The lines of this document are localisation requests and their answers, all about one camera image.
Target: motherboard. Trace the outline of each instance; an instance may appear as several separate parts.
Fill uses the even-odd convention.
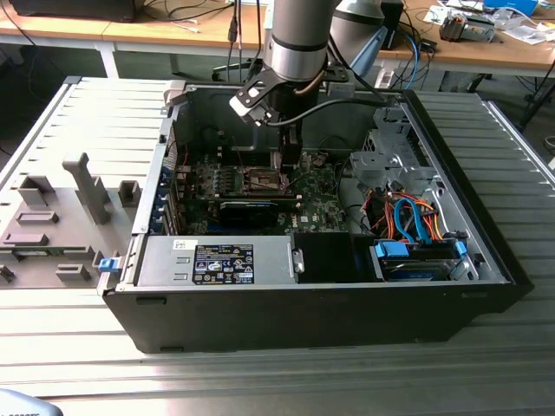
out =
[[[283,174],[269,153],[219,150],[193,159],[178,183],[181,223],[188,235],[286,235],[337,232],[347,226],[336,195],[340,163],[304,153]]]

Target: computer case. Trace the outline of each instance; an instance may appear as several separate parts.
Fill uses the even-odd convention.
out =
[[[10,0],[20,16],[71,16],[132,22],[145,0]]]

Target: warning label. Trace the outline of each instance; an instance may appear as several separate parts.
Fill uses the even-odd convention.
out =
[[[195,284],[253,284],[254,251],[251,244],[197,245]]]

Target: white table leg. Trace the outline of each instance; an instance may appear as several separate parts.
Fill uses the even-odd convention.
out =
[[[119,78],[118,68],[115,65],[115,47],[112,42],[95,42],[96,50],[101,53],[102,63],[108,78]]]

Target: circuit board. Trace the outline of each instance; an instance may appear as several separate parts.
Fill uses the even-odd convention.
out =
[[[186,234],[287,235],[346,231],[336,195],[334,165],[315,165],[313,160],[322,161],[316,155],[304,155],[301,166],[287,177],[268,166],[223,166],[213,157],[193,163],[181,200]],[[271,218],[271,224],[224,224],[222,209],[234,204],[254,206],[261,212],[251,217]]]

